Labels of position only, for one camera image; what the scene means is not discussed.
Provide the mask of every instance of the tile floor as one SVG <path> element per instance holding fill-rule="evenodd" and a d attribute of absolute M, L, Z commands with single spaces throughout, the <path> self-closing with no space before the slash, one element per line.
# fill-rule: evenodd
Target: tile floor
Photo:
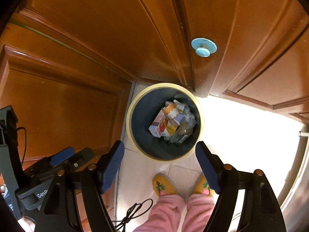
<path fill-rule="evenodd" d="M 133 98 L 146 87 L 137 84 Z M 198 100 L 205 116 L 201 140 L 224 163 L 238 170 L 253 172 L 257 168 L 262 169 L 278 196 L 288 180 L 287 175 L 298 147 L 298 132 L 303 125 L 285 116 L 222 98 L 209 96 Z M 124 143 L 126 151 L 119 171 L 117 219 L 125 217 L 127 209 L 135 202 L 148 198 L 154 202 L 157 200 L 151 180 L 158 172 L 167 174 L 173 180 L 181 196 L 185 199 L 189 197 L 201 173 L 194 154 L 173 164 L 162 164 L 141 154 L 127 135 Z M 243 196 L 244 190 L 239 192 L 234 214 L 241 212 Z M 148 214 L 145 214 L 131 220 L 126 225 L 126 231 L 133 231 L 147 217 Z"/>

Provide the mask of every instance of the yellow rim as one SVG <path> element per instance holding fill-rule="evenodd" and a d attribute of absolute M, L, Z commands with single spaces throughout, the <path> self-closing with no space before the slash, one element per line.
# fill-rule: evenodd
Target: yellow rim
<path fill-rule="evenodd" d="M 138 148 L 139 151 L 142 152 L 142 154 L 144 154 L 145 156 L 147 156 L 148 158 L 154 159 L 156 161 L 160 161 L 160 162 L 169 162 L 169 161 L 177 161 L 177 160 L 182 160 L 188 156 L 190 156 L 191 154 L 194 153 L 194 147 L 196 145 L 196 143 L 194 144 L 194 146 L 192 147 L 192 149 L 190 149 L 186 154 L 182 155 L 181 157 L 175 158 L 175 159 L 169 159 L 169 160 L 163 160 L 163 159 L 158 159 L 155 158 L 147 153 L 145 153 L 137 144 L 137 142 L 135 141 L 134 137 L 133 137 L 133 133 L 132 133 L 132 129 L 131 129 L 131 118 L 132 118 L 132 114 L 133 114 L 133 109 L 135 108 L 136 104 L 138 103 L 138 101 L 145 96 L 147 93 L 159 89 L 159 88 L 172 88 L 172 89 L 176 89 L 184 94 L 186 94 L 196 105 L 197 110 L 200 114 L 200 134 L 197 138 L 197 142 L 200 140 L 201 135 L 203 133 L 203 129 L 204 129 L 204 125 L 205 125 L 205 120 L 204 120 L 204 114 L 203 114 L 203 110 L 202 107 L 200 106 L 200 103 L 197 101 L 197 98 L 187 89 L 183 88 L 180 85 L 176 85 L 176 84 L 171 84 L 171 83 L 160 83 L 160 84 L 154 84 L 151 85 L 149 87 L 147 87 L 146 89 L 142 90 L 132 101 L 132 103 L 130 104 L 128 113 L 127 113 L 127 118 L 126 118 L 126 130 L 127 130 L 127 134 L 129 139 L 134 143 L 134 145 Z"/>

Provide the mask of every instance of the foot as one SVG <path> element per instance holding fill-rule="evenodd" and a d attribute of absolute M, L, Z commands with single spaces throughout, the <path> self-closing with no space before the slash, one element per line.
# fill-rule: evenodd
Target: foot
<path fill-rule="evenodd" d="M 163 173 L 157 173 L 152 179 L 152 187 L 156 194 L 160 196 L 177 194 L 174 183 Z"/>
<path fill-rule="evenodd" d="M 214 190 L 212 190 L 209 187 L 208 182 L 207 182 L 203 173 L 198 178 L 193 193 L 194 194 L 203 194 L 203 195 L 207 195 L 207 196 L 212 196 L 214 194 Z"/>

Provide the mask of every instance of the light blue door stopper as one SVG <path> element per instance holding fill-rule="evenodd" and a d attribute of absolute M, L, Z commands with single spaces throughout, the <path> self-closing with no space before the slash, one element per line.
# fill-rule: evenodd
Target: light blue door stopper
<path fill-rule="evenodd" d="M 217 45 L 213 41 L 203 37 L 193 39 L 191 46 L 195 49 L 195 53 L 201 57 L 208 57 L 217 51 Z"/>

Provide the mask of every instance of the pink pants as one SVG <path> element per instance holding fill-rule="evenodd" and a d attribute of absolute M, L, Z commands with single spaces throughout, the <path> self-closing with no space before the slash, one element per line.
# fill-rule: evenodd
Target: pink pants
<path fill-rule="evenodd" d="M 185 206 L 179 195 L 165 195 L 151 208 L 148 220 L 133 232 L 177 232 Z M 203 232 L 214 209 L 212 197 L 193 194 L 187 202 L 187 214 L 182 232 Z"/>

